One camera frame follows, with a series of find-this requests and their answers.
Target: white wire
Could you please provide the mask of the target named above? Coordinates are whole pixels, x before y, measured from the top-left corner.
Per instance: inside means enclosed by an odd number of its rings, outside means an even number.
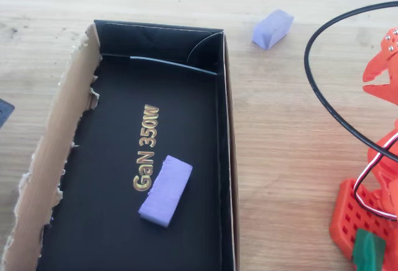
[[[398,132],[395,133],[395,134],[384,144],[383,147],[384,147],[384,148],[385,148],[385,147],[388,147],[388,146],[391,144],[391,142],[392,142],[393,140],[395,140],[397,137],[398,137]],[[355,182],[355,184],[354,184],[354,191],[355,191],[356,187],[359,185],[359,181],[361,181],[362,177],[364,177],[364,175],[367,174],[368,170],[369,170],[369,169],[372,167],[372,165],[380,158],[380,156],[381,156],[381,153],[377,153],[376,156],[372,159],[372,161],[369,162],[369,164],[365,167],[365,169],[363,170],[363,172],[359,175],[358,179],[356,180],[356,182]],[[368,205],[362,200],[362,198],[361,198],[361,196],[358,194],[358,192],[356,193],[356,197],[357,197],[358,200],[361,202],[361,204],[362,204],[364,207],[366,207],[367,209],[369,209],[370,211],[376,212],[376,213],[378,213],[378,214],[380,214],[380,215],[383,215],[383,216],[386,216],[386,217],[388,217],[388,218],[397,219],[397,216],[394,215],[394,214],[390,214],[390,213],[387,213],[387,212],[382,212],[382,211],[376,210],[376,209],[374,209],[374,208],[368,206]]]

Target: red plastic object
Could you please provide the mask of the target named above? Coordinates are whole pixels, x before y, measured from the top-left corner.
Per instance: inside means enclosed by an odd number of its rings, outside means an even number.
[[[363,73],[363,81],[374,80],[388,69],[390,83],[386,85],[367,85],[363,90],[398,105],[398,28],[390,29],[381,42],[381,51],[368,63]]]
[[[347,179],[340,184],[335,211],[329,228],[330,236],[341,249],[345,257],[351,260],[354,249],[356,231],[364,229],[386,240],[386,254],[384,256],[383,271],[393,271],[398,266],[398,232],[397,223],[379,218],[362,209],[354,199],[354,183],[356,179]],[[375,207],[381,208],[381,190],[369,192],[360,186],[358,193],[363,200]]]
[[[371,81],[388,69],[390,83],[387,85],[368,85],[363,90],[376,97],[398,105],[398,28],[390,29],[381,42],[381,51],[368,63],[363,74],[363,81]],[[383,137],[378,144],[384,145],[397,131],[396,129]],[[398,154],[398,144],[394,144],[390,151]],[[368,162],[377,152],[368,150]],[[363,185],[358,193],[369,206],[381,211],[398,215],[398,162],[383,157],[379,164],[372,169],[374,176],[380,183],[381,189],[369,192]],[[330,236],[343,251],[347,259],[351,260],[356,231],[361,228],[386,240],[386,251],[382,271],[398,270],[398,223],[379,218],[362,209],[354,199],[354,183],[356,179],[348,179],[341,183],[329,228]]]

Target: black cable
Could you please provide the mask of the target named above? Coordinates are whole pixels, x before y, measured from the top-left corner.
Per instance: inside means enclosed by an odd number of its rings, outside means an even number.
[[[395,139],[392,141],[391,145],[388,146],[388,147],[386,147],[384,150],[389,150],[397,141],[398,141],[398,137],[395,138]],[[377,217],[384,218],[384,219],[390,220],[390,221],[397,221],[397,220],[394,219],[394,218],[388,218],[387,216],[384,216],[384,215],[381,215],[381,214],[378,214],[378,213],[376,213],[376,212],[373,212],[373,211],[369,210],[367,207],[365,207],[365,206],[360,202],[360,200],[358,199],[358,197],[357,197],[357,195],[356,195],[356,192],[358,191],[358,188],[361,186],[363,180],[365,180],[365,178],[369,175],[369,173],[371,172],[371,170],[380,162],[380,160],[381,160],[383,157],[384,157],[384,155],[382,154],[382,155],[372,164],[372,166],[370,167],[370,169],[367,170],[367,172],[364,174],[364,176],[363,176],[361,179],[359,179],[358,185],[357,185],[357,187],[354,189],[354,199],[356,200],[356,202],[360,205],[360,207],[361,207],[362,209],[365,209],[366,211],[368,211],[368,212],[370,212],[370,213],[376,215]]]
[[[384,9],[384,8],[390,8],[390,7],[398,7],[398,1],[394,2],[383,2],[381,4],[375,4],[371,6],[366,6],[362,7],[356,10],[349,11],[345,14],[342,14],[336,18],[333,18],[331,21],[327,22],[323,26],[321,26],[310,38],[308,41],[307,47],[305,47],[305,53],[304,53],[304,68],[305,72],[307,74],[308,81],[310,82],[310,85],[312,87],[312,90],[314,91],[315,95],[318,97],[318,99],[321,101],[323,106],[328,110],[328,112],[345,128],[347,129],[352,135],[354,135],[357,139],[359,139],[361,142],[369,146],[370,148],[378,151],[379,153],[382,153],[384,156],[393,159],[394,161],[398,162],[398,156],[394,153],[391,153],[390,151],[382,148],[381,146],[377,145],[375,142],[371,141],[368,139],[365,135],[360,133],[358,130],[356,130],[353,126],[351,126],[346,120],[344,120],[336,111],[335,109],[329,104],[329,102],[326,100],[326,98],[322,95],[321,91],[319,90],[317,84],[315,83],[315,80],[313,79],[312,72],[310,69],[310,64],[309,64],[309,56],[310,56],[310,51],[312,44],[314,43],[315,39],[328,27],[330,27],[333,24],[336,24],[339,21],[342,21],[343,19],[349,18],[351,16],[364,13],[364,12],[369,12],[373,10],[378,10],[378,9]]]

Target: wood grain surface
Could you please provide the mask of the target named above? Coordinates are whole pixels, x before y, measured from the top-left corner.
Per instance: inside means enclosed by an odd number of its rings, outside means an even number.
[[[12,229],[19,180],[28,172],[80,34],[93,19],[153,22],[226,31],[241,270],[351,270],[328,227],[338,185],[360,173],[367,148],[318,102],[303,53],[324,22],[384,1],[392,0],[0,0],[0,98],[16,106],[0,130],[0,244]],[[252,30],[278,8],[294,15],[294,24],[266,52],[251,42]],[[362,91],[362,73],[384,34],[396,26],[396,9],[353,17],[325,32],[310,59],[330,103],[373,140],[392,130],[398,112]],[[386,75],[376,80],[386,82]]]

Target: lavender sponge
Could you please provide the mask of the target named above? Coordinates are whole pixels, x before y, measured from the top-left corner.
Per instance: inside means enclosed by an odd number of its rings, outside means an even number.
[[[168,227],[191,171],[191,165],[167,156],[154,186],[138,211],[141,218]]]
[[[256,25],[252,41],[261,48],[269,50],[286,36],[293,24],[293,19],[293,16],[282,10],[274,11]]]

